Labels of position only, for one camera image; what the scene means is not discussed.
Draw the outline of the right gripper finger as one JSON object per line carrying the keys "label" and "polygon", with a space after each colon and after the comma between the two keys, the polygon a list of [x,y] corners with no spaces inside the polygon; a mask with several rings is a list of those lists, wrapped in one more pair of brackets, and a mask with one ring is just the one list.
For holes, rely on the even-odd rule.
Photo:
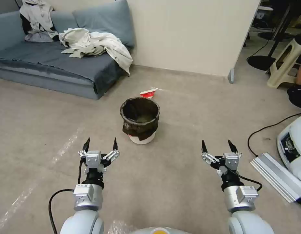
{"label": "right gripper finger", "polygon": [[211,167],[220,167],[220,160],[208,153],[205,141],[202,140],[201,158]]}
{"label": "right gripper finger", "polygon": [[231,150],[229,156],[242,157],[242,153],[238,151],[237,147],[230,140],[228,140],[228,144]]}

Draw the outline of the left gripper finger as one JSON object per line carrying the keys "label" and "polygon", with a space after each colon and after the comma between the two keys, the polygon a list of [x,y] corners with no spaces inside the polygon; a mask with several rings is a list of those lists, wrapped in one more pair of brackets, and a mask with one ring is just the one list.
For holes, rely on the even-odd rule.
{"label": "left gripper finger", "polygon": [[120,156],[120,151],[118,148],[117,138],[115,137],[113,143],[113,149],[111,152],[102,157],[103,164],[111,164],[114,160],[116,160]]}
{"label": "left gripper finger", "polygon": [[89,145],[90,145],[90,137],[87,139],[87,141],[83,145],[82,150],[78,152],[78,154],[80,155],[80,157],[86,157],[87,152],[89,150]]}

